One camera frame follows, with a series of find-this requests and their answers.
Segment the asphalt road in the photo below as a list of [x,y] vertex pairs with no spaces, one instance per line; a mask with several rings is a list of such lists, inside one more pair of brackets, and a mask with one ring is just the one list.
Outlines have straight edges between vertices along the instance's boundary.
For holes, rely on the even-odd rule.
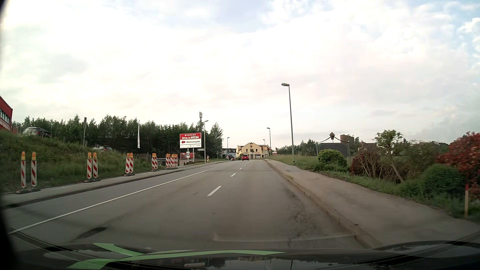
[[58,245],[362,248],[263,160],[212,164],[5,209],[4,216],[18,232]]

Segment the flag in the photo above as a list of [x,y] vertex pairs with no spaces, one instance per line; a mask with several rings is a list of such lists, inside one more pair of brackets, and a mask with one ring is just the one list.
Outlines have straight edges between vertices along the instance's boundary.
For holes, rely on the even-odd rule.
[[140,122],[138,122],[137,148],[140,148]]

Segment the bauhaus sign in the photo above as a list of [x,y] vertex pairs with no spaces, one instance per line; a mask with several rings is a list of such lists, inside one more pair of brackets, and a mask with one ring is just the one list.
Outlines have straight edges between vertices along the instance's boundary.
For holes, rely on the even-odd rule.
[[180,134],[180,148],[202,147],[202,133]]

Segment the car hood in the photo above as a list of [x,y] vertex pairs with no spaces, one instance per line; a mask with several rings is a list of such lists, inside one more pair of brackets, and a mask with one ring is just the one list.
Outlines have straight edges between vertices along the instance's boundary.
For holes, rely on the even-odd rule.
[[19,253],[25,269],[308,269],[360,267],[392,268],[410,263],[411,269],[432,269],[435,263],[461,265],[480,260],[480,245],[466,242],[425,241],[378,249],[268,249],[268,250],[163,250],[110,243],[35,248]]

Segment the parked car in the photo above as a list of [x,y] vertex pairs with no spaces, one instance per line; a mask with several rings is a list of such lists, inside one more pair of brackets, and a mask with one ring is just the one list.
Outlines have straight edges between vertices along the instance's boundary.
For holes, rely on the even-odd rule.
[[113,149],[108,145],[100,145],[99,147],[94,147],[93,150],[102,151],[113,151]]
[[43,129],[43,128],[34,127],[34,126],[25,128],[25,130],[23,130],[23,132],[22,132],[22,135],[26,135],[26,136],[43,136],[43,137],[52,138],[52,133],[46,131],[46,130]]

